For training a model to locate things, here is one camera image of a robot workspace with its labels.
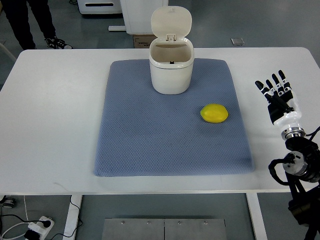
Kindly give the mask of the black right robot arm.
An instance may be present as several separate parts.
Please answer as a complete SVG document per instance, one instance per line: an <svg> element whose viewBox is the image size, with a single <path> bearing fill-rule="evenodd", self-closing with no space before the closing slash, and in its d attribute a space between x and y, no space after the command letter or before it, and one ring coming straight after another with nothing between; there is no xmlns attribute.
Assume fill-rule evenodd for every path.
<svg viewBox="0 0 320 240"><path fill-rule="evenodd" d="M320 149L313 138L320 131L306 134L301 127L289 127L282 131L289 153L284 158L270 162L268 170L272 178L288 186L292 200L288 210L299 225L308 227L306 240L314 240L320 233L320 186L305 190L302 182L320 183Z"/></svg>

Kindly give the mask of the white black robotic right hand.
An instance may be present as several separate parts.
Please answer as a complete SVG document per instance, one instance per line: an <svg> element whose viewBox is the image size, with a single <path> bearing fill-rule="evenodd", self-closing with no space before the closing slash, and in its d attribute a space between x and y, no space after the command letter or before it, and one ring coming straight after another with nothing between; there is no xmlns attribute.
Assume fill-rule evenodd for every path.
<svg viewBox="0 0 320 240"><path fill-rule="evenodd" d="M273 125L279 128L300 128L302 113L294 98L292 87L282 70L271 75L273 81L257 80L255 85L268 102L268 112Z"/></svg>

